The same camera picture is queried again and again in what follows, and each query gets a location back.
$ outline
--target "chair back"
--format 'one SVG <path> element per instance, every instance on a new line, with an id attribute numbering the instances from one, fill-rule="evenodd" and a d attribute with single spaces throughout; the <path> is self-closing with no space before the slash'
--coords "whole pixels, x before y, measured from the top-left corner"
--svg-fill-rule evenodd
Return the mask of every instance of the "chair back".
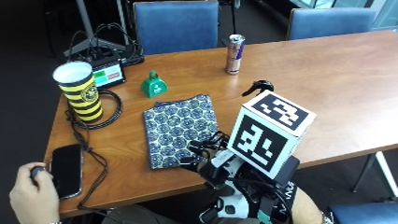
<path id="1" fill-rule="evenodd" d="M 295 8 L 290 15 L 287 40 L 370 31 L 375 10 L 360 7 Z"/>
<path id="2" fill-rule="evenodd" d="M 143 55 L 217 46 L 218 2 L 139 2 L 133 8 Z"/>
<path id="3" fill-rule="evenodd" d="M 334 204 L 327 208 L 339 224 L 390 224 L 398 221 L 398 203 Z"/>

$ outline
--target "wooden table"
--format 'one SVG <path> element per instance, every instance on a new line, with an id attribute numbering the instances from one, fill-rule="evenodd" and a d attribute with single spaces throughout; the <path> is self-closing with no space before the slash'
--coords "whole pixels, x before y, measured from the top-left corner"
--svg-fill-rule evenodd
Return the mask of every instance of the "wooden table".
<path id="1" fill-rule="evenodd" d="M 109 162 L 109 175 L 86 205 L 114 207 L 202 188 L 197 174 L 181 168 L 150 170 L 142 111 L 157 101 L 211 96 L 218 127 L 231 132 L 240 97 L 252 81 L 267 79 L 274 92 L 310 109 L 316 118 L 294 155 L 299 167 L 339 161 L 398 147 L 398 34 L 382 31 L 358 35 L 244 46 L 237 76 L 223 72 L 226 49 L 207 49 L 145 57 L 126 67 L 126 83 L 111 90 L 123 99 L 123 112 L 107 127 L 89 132 L 89 144 Z M 141 82 L 154 69 L 169 91 L 146 98 Z M 103 117 L 114 102 L 102 99 Z M 45 161 L 55 147 L 74 143 L 61 97 Z M 75 216 L 77 202 L 101 172 L 85 156 L 83 193 L 61 202 L 62 217 Z"/>

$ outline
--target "aluminum can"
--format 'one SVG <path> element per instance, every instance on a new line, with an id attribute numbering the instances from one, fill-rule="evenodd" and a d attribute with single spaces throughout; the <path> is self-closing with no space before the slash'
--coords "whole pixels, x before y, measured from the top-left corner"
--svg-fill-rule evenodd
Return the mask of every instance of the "aluminum can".
<path id="1" fill-rule="evenodd" d="M 230 75 L 235 75 L 238 73 L 243 45 L 244 45 L 244 36 L 242 35 L 229 36 L 225 72 Z"/>

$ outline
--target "white cube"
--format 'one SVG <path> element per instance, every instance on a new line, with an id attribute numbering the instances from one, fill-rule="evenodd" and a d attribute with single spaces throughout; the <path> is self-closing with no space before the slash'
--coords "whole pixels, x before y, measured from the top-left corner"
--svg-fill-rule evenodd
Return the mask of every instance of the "white cube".
<path id="1" fill-rule="evenodd" d="M 274 179 L 315 114 L 271 91 L 242 105 L 227 148 Z"/>

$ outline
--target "human hand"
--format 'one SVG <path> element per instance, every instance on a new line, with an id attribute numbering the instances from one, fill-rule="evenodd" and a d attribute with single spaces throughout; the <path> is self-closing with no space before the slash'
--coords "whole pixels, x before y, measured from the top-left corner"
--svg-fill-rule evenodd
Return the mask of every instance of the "human hand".
<path id="1" fill-rule="evenodd" d="M 36 186 L 29 178 L 29 171 L 34 166 L 45 167 L 45 164 L 32 162 L 20 167 L 9 193 L 10 207 L 21 224 L 46 224 L 59 221 L 59 201 L 51 176 L 46 171 L 38 172 L 34 176 Z"/>

